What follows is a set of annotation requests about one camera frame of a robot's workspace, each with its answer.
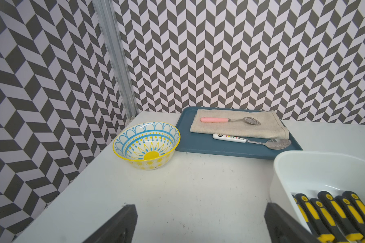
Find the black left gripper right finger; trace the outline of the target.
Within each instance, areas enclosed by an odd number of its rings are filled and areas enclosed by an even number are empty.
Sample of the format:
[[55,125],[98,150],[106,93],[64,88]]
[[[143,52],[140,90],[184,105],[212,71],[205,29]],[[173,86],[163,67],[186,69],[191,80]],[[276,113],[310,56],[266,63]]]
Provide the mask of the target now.
[[268,203],[264,213],[272,243],[319,243],[305,227],[276,203]]

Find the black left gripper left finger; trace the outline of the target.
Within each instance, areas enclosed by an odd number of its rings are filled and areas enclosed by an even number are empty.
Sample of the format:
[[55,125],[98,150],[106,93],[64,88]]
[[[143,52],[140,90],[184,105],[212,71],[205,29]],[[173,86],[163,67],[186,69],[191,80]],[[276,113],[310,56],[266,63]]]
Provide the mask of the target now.
[[135,205],[125,205],[83,243],[131,243],[137,219]]

